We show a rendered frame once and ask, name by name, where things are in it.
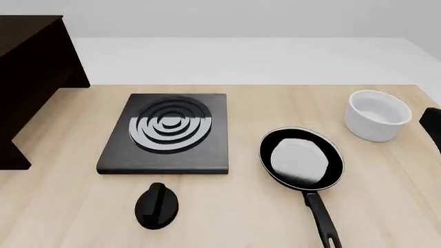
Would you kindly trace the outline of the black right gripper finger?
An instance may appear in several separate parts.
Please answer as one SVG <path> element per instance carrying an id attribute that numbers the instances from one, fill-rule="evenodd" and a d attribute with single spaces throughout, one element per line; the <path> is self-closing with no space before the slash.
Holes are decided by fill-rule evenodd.
<path id="1" fill-rule="evenodd" d="M 419 123 L 431 137 L 438 150 L 441 150 L 441 109 L 428 107 Z"/>

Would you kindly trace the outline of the black frying pan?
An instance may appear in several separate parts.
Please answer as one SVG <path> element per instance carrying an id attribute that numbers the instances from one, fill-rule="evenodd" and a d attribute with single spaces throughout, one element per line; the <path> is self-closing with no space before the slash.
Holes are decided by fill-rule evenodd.
<path id="1" fill-rule="evenodd" d="M 334 223 L 318 193 L 338 183 L 345 170 L 342 154 L 328 138 L 303 127 L 280 127 L 266 134 L 259 159 L 281 185 L 302 193 L 324 248 L 342 248 Z"/>

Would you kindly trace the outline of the dark brown wooden cabinet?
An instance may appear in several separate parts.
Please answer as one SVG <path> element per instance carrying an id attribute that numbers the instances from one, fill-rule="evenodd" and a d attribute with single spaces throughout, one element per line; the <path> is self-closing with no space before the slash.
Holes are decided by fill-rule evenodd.
<path id="1" fill-rule="evenodd" d="M 58 15 L 0 15 L 0 170 L 31 162 L 13 138 L 59 88 L 89 88 Z"/>

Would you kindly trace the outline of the white ceramic bowl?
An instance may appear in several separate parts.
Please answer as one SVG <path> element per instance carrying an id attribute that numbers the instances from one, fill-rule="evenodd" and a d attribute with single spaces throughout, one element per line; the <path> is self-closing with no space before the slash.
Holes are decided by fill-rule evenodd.
<path id="1" fill-rule="evenodd" d="M 406 103 L 376 90 L 353 92 L 344 117 L 352 134 L 371 142 L 392 140 L 411 119 L 412 111 Z"/>

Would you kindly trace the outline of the round black stove knob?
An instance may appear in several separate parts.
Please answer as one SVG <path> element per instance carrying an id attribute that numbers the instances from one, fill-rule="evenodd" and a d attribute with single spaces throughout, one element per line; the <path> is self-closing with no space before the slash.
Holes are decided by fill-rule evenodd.
<path id="1" fill-rule="evenodd" d="M 178 198 L 163 183 L 152 183 L 137 200 L 134 212 L 143 227 L 160 229 L 170 224 L 177 216 Z"/>

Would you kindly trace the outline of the flat black stove plate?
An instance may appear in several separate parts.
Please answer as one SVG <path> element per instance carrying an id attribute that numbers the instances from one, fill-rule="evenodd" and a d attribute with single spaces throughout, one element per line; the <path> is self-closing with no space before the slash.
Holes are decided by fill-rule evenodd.
<path id="1" fill-rule="evenodd" d="M 227 174 L 226 94 L 131 94 L 99 174 Z"/>

